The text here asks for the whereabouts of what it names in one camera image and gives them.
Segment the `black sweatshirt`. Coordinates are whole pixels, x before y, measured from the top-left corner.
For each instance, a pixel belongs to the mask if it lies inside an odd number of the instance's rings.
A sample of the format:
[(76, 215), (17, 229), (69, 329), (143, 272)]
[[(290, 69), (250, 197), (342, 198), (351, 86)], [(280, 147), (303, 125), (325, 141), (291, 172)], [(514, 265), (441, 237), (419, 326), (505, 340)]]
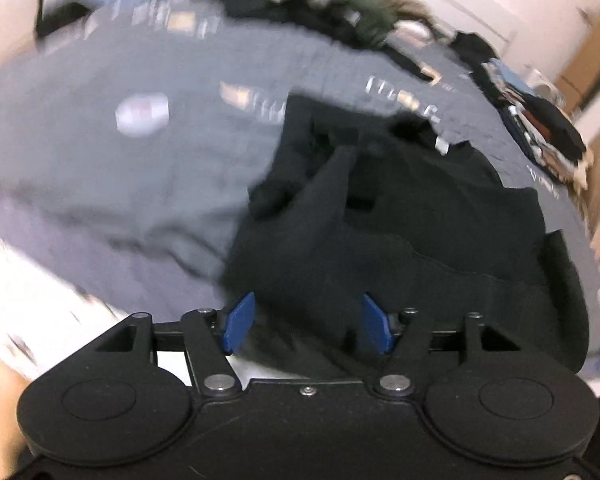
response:
[(222, 285), (338, 365), (381, 366), (362, 300), (454, 330), (478, 312), (570, 370), (588, 311), (561, 232), (533, 188), (509, 188), (468, 142), (430, 122), (292, 94), (270, 171), (250, 193)]

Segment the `near folded clothes stack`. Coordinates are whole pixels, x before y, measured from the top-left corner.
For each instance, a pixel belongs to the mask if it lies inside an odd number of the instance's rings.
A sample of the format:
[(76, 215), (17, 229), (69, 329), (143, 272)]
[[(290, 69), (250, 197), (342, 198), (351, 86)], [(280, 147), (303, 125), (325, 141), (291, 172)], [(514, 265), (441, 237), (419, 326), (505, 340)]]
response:
[(593, 151), (585, 146), (579, 131), (558, 107), (526, 93), (520, 100), (505, 99), (498, 114), (521, 151), (536, 166), (577, 193), (588, 189)]

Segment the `folded clothes stack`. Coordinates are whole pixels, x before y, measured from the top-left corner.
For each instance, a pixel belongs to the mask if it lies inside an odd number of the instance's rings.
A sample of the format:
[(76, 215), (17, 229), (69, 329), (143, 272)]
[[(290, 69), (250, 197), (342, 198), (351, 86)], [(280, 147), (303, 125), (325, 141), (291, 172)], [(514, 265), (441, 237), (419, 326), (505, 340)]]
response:
[(593, 151), (585, 146), (579, 131), (558, 107), (526, 93), (520, 100), (505, 99), (498, 114), (521, 151), (536, 166), (577, 193), (588, 189)]
[(527, 94), (536, 96), (481, 36), (458, 32), (449, 47), (470, 69), (471, 80), (494, 107), (522, 101)]

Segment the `far folded clothes stack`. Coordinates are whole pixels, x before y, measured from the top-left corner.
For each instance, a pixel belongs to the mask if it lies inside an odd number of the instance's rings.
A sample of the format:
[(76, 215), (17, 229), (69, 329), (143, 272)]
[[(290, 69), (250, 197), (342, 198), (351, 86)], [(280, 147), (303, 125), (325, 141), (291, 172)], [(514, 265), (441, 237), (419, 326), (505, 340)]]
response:
[(522, 101), (527, 94), (536, 96), (481, 36), (458, 32), (449, 47), (470, 69), (471, 80), (494, 107)]

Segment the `black clothes pile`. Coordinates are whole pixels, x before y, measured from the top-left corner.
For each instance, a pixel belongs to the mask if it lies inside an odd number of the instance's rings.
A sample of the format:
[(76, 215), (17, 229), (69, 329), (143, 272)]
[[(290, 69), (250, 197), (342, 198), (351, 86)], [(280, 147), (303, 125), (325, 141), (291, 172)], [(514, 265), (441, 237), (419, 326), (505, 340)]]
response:
[(397, 49), (387, 37), (381, 47), (370, 47), (356, 36), (340, 6), (332, 0), (218, 0), (224, 12), (235, 20), (258, 20), (294, 24), (318, 32), (354, 50), (369, 50), (385, 55), (391, 62), (421, 81), (433, 82), (436, 73)]

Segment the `grey quilted bedspread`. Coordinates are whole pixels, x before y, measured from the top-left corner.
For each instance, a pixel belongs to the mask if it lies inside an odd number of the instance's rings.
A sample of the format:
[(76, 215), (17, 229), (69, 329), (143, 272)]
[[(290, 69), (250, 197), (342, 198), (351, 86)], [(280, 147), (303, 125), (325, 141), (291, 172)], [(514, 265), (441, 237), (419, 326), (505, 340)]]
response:
[(447, 47), (414, 51), (430, 86), (385, 55), (293, 24), (239, 21), (214, 0), (117, 2), (0, 70), (0, 237), (126, 312), (217, 307), (248, 202), (302, 91), (366, 113), (414, 96), (510, 188), (533, 188), (564, 234), (600, 351), (600, 264), (567, 190), (529, 162)]

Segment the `dark green garment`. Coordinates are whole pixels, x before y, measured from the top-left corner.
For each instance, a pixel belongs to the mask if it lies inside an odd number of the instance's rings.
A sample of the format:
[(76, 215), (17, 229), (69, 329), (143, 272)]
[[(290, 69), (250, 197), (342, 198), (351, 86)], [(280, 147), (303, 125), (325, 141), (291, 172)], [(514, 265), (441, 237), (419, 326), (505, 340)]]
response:
[(370, 47), (381, 47), (400, 20), (396, 5), (390, 0), (332, 0), (332, 3), (340, 6), (356, 36)]

